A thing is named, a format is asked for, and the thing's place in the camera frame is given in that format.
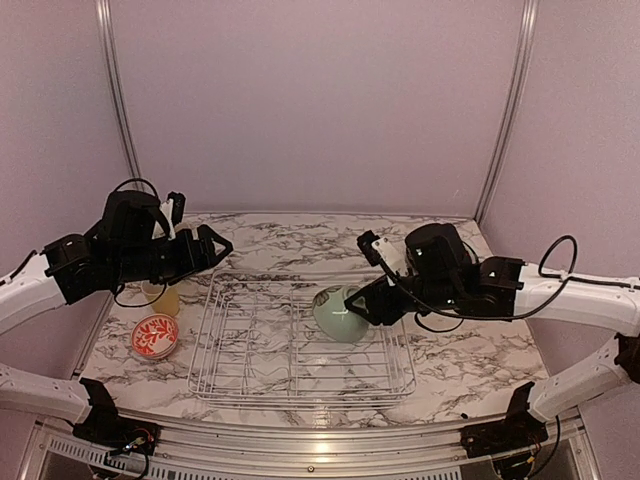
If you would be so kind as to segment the pale green ceramic bowl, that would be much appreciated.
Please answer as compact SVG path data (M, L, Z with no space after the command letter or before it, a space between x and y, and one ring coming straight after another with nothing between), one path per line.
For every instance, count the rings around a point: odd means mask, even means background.
M345 306L345 300L356 293L352 285L336 285L318 292L312 301L312 315L318 327L340 343L356 343L368 332L369 323Z

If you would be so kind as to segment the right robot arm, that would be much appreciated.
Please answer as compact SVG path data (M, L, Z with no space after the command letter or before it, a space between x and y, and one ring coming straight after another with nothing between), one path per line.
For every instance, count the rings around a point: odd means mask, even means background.
M472 258L457 229L431 223L412 231L399 252L367 231L358 247L384 274L347 295L345 307L372 325L390 326L411 313L449 319L511 322L559 320L608 329L614 336L598 351L541 383L518 388L495 438L515 448L536 423L610 389L639 380L639 281L576 276L542 264L492 256Z

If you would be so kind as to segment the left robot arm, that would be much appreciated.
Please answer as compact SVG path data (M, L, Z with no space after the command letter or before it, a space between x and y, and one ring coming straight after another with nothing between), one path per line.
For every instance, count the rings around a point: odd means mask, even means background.
M102 217L84 234L69 234L31 251L1 279L1 331L42 313L73 305L97 292L119 295L132 282L164 288L220 264L232 243L202 224L178 229L185 205L176 192L161 199L155 188L126 180L112 190ZM72 424L86 422L106 445L125 438L126 423L100 381L58 380L1 367L1 406Z

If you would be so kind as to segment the white red patterned teacup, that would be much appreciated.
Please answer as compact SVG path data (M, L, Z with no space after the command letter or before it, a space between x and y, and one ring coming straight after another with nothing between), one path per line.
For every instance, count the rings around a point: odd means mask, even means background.
M159 360L166 358L177 347L179 326L165 314L154 314L139 321L131 332L131 346L139 356Z

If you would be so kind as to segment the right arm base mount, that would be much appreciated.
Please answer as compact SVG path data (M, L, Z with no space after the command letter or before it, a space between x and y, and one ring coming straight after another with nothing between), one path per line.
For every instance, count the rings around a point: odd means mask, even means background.
M518 387L503 419L469 425L461 429L461 446L468 458L494 455L541 444L549 438L546 422L529 412L529 394L535 383Z

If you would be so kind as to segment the yellow ceramic cup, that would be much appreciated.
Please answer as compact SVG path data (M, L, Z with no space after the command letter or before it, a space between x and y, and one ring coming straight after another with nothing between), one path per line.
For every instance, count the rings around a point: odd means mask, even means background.
M180 299L175 287L143 281L141 291L156 313L171 317L175 317L179 313Z

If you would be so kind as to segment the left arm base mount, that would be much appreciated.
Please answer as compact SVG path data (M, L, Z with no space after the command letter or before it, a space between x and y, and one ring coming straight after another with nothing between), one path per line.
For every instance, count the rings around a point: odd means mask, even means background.
M136 451L151 456L160 426L153 422L123 417L106 387L97 380L82 378L79 383L89 396L89 413L73 425L73 435L109 447L114 455Z

